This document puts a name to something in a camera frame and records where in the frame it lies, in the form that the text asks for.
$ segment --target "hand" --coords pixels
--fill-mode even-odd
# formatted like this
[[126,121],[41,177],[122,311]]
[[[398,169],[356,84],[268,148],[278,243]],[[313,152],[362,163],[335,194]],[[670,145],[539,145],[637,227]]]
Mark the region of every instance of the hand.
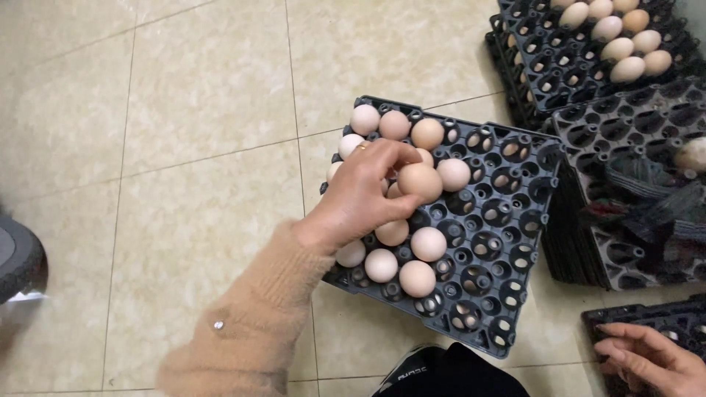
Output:
[[380,181],[406,164],[421,162],[413,146],[379,138],[365,148],[356,148],[343,162],[328,185],[321,202],[293,231],[305,247],[332,255],[378,226],[409,218],[424,199],[406,195],[386,199]]
[[594,346],[609,356],[603,372],[620,375],[630,391],[647,384],[664,397],[706,396],[706,364],[697,355],[647,326],[613,323],[598,329],[611,336]]

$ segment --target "tan fuzzy sweater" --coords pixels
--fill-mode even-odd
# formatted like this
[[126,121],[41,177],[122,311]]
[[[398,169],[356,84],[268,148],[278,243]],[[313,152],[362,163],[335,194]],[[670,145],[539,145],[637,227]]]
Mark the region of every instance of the tan fuzzy sweater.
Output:
[[191,342],[170,352],[157,388],[181,396],[286,396],[294,344],[311,293],[334,258],[303,248],[281,223],[225,294],[201,314]]

